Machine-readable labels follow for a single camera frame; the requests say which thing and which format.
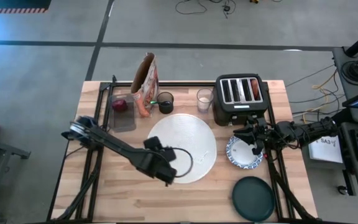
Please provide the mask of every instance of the wooden tabletop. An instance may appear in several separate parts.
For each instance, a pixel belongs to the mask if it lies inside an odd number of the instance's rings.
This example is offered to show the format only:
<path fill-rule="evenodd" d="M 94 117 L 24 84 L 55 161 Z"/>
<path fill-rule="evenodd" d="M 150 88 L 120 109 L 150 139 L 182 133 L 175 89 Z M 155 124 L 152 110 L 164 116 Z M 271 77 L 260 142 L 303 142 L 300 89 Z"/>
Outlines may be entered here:
<path fill-rule="evenodd" d="M 267 81 L 270 89 L 276 122 L 291 121 L 292 114 L 282 80 Z M 100 82 L 84 82 L 78 105 L 77 116 L 93 116 Z M 127 159 L 105 149 L 99 179 L 98 196 L 94 210 L 94 222 L 245 222 L 232 206 L 231 191 L 242 177 L 260 177 L 270 185 L 267 161 L 254 170 L 242 170 L 230 163 L 226 156 L 226 143 L 232 136 L 232 130 L 240 126 L 220 127 L 214 122 L 213 112 L 200 114 L 196 107 L 198 87 L 161 87 L 160 91 L 169 91 L 175 97 L 171 114 L 192 114 L 212 129 L 218 156 L 210 172 L 202 179 L 191 184 L 165 184 L 151 179 L 135 170 Z M 115 88 L 113 94 L 129 93 L 129 88 Z M 115 137 L 133 147 L 143 147 L 150 130 L 157 121 L 169 116 L 161 114 L 156 108 L 152 118 L 136 117 L 137 128 L 126 133 L 114 133 Z M 71 142 L 67 153 L 79 148 L 78 142 Z M 68 157 L 58 186 L 52 218 L 56 218 L 69 206 L 81 185 L 86 149 Z M 285 149 L 283 157 L 287 169 L 288 181 L 292 192 L 300 203 L 313 216 L 317 217 L 308 176 L 300 150 Z M 283 210 L 285 199 L 280 192 Z M 275 212 L 268 219 L 277 220 Z"/>

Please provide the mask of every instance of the concrete floor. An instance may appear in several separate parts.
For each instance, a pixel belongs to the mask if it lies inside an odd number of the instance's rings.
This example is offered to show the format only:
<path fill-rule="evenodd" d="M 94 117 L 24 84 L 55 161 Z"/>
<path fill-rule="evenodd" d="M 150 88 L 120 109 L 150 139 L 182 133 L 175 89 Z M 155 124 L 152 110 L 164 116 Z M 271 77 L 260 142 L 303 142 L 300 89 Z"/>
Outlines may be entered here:
<path fill-rule="evenodd" d="M 175 12 L 178 1 L 115 0 L 104 41 L 342 46 L 358 39 L 358 1 L 235 1 L 236 12 L 225 19 L 220 4 L 206 1 L 205 14 L 184 16 Z M 53 0 L 46 14 L 0 15 L 0 40 L 96 42 L 107 3 Z M 76 113 L 93 49 L 0 45 L 0 141 L 32 151 L 28 161 L 10 162 L 0 188 L 0 211 L 8 223 L 46 219 L 67 144 L 60 133 Z M 333 64 L 331 52 L 102 48 L 93 80 L 110 80 L 113 74 L 132 80 L 146 52 L 157 55 L 161 80 L 258 73 L 264 80 L 289 84 Z M 311 86 L 333 72 L 331 67 L 288 87 L 290 101 L 321 96 Z M 334 83 L 326 88 L 335 90 Z M 323 102 L 294 103 L 291 109 L 303 111 Z M 332 103 L 324 111 L 336 106 Z M 319 217 L 358 223 L 358 196 L 345 197 L 334 188 L 344 182 L 341 171 L 317 169 L 307 154 L 304 158 Z"/>

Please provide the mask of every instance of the blue and white plate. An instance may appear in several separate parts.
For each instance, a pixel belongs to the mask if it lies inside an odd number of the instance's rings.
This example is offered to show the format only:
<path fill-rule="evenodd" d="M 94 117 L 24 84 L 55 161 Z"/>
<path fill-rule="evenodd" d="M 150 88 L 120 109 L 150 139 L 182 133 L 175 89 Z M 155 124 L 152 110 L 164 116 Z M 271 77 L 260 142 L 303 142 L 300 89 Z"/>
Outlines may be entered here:
<path fill-rule="evenodd" d="M 248 145 L 237 137 L 231 137 L 226 145 L 226 155 L 230 162 L 241 169 L 255 169 L 263 159 L 263 153 L 254 155 L 252 148 L 254 145 Z"/>

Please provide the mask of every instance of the clear glass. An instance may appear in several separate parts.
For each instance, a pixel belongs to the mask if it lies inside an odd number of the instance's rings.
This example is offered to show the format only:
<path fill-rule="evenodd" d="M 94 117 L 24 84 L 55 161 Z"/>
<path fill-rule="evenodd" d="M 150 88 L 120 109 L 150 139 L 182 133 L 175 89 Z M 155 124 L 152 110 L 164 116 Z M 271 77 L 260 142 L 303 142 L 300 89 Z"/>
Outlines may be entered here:
<path fill-rule="evenodd" d="M 197 92 L 197 109 L 200 113 L 208 113 L 214 94 L 210 89 L 200 89 Z"/>

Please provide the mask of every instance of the white plate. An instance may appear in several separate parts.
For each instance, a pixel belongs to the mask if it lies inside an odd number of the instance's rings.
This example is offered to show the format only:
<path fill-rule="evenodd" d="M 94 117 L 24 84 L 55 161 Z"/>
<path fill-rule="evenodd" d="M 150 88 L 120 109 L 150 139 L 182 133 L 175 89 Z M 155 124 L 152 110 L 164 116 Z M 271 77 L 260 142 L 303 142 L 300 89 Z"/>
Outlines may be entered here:
<path fill-rule="evenodd" d="M 248 145 L 241 139 L 232 136 L 226 145 L 226 155 L 230 162 L 241 169 L 255 169 L 263 159 L 263 153 L 254 155 L 252 148 L 254 145 Z"/>
<path fill-rule="evenodd" d="M 216 160 L 216 140 L 209 126 L 190 114 L 174 114 L 161 119 L 154 125 L 148 138 L 157 136 L 162 146 L 186 149 L 193 156 L 193 168 L 184 177 L 175 178 L 174 183 L 187 184 L 200 180 L 212 168 Z M 177 175 L 184 174 L 190 167 L 190 157 L 175 150 L 177 159 L 170 164 Z"/>

